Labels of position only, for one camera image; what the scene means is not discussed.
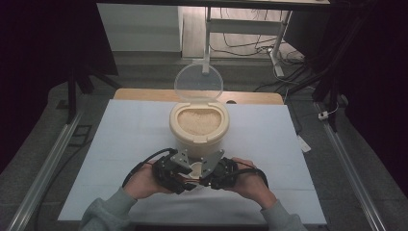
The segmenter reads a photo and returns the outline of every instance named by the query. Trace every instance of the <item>gray sleeve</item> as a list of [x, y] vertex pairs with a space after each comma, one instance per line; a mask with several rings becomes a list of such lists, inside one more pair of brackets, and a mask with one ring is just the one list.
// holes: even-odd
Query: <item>gray sleeve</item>
[[128, 213], [136, 202], [121, 187], [106, 201], [97, 198], [84, 212], [79, 230], [123, 230], [130, 224]]
[[269, 231], [307, 231], [299, 215], [290, 215], [278, 200], [272, 207], [261, 210], [268, 223]]

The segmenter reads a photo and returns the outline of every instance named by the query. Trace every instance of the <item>hand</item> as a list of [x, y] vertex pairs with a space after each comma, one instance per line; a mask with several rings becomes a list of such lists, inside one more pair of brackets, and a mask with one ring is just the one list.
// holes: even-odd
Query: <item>hand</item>
[[129, 179], [123, 190], [135, 199], [143, 199], [154, 193], [172, 193], [156, 183], [151, 166], [153, 163], [154, 161], [150, 161], [149, 164], [144, 164]]
[[[255, 167], [255, 165], [248, 160], [236, 157], [232, 158], [232, 160], [238, 164], [238, 169]], [[244, 173], [239, 175], [235, 186], [225, 190], [238, 193], [244, 198], [254, 200], [262, 209], [272, 207], [277, 201], [276, 196], [268, 189], [261, 176], [256, 173]]]

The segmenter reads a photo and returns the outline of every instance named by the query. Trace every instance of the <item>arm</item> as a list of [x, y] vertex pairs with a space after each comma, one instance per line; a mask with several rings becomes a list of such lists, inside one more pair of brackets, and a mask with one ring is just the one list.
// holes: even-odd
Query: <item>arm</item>
[[130, 224], [128, 213], [138, 199], [154, 193], [171, 193], [156, 183], [150, 164], [144, 165], [108, 200], [95, 199], [82, 217], [80, 230], [123, 230]]
[[[250, 161], [233, 158], [238, 168], [255, 167]], [[268, 223], [269, 231], [306, 230], [299, 215], [290, 215], [282, 206], [275, 194], [268, 189], [260, 176], [255, 173], [240, 175], [234, 188], [226, 189], [240, 194], [242, 197], [257, 202], [262, 210], [261, 214]]]

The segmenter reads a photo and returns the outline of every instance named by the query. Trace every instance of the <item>white table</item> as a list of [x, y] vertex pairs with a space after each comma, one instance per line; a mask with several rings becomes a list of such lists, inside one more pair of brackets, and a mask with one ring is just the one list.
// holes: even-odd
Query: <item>white table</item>
[[[128, 171], [152, 153], [175, 145], [168, 127], [173, 102], [111, 100], [59, 220], [80, 220], [91, 202], [109, 198]], [[225, 156], [251, 159], [290, 213], [326, 223], [286, 106], [227, 105], [231, 124]], [[259, 206], [233, 192], [208, 188], [155, 194], [130, 212], [144, 224], [265, 224]]]

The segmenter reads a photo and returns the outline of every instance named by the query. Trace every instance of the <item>white cabinet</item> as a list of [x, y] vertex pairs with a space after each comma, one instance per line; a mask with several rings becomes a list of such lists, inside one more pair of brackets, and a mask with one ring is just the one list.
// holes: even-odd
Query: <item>white cabinet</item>
[[98, 4], [113, 51], [180, 52], [182, 8]]

